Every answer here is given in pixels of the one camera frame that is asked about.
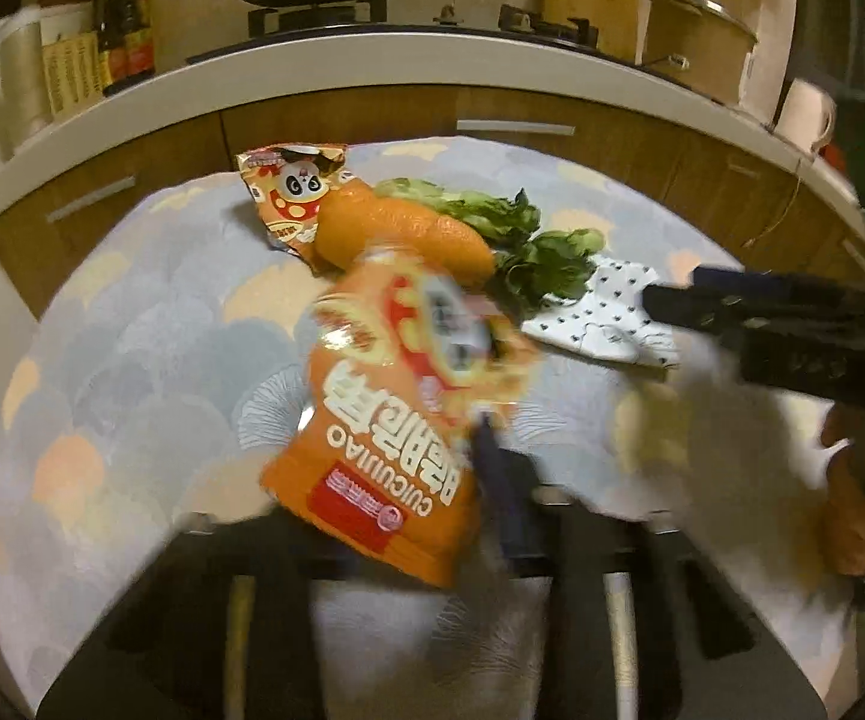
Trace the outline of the person's right hand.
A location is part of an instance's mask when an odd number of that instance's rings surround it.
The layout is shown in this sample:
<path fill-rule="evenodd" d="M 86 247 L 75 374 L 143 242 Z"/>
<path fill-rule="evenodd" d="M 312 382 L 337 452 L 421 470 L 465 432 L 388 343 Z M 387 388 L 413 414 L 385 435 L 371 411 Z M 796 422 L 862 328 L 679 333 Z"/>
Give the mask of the person's right hand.
<path fill-rule="evenodd" d="M 865 427 L 865 411 L 833 405 L 819 444 L 834 449 L 826 465 L 826 502 L 821 516 L 821 548 L 831 569 L 865 577 L 865 491 L 852 474 L 855 436 Z"/>

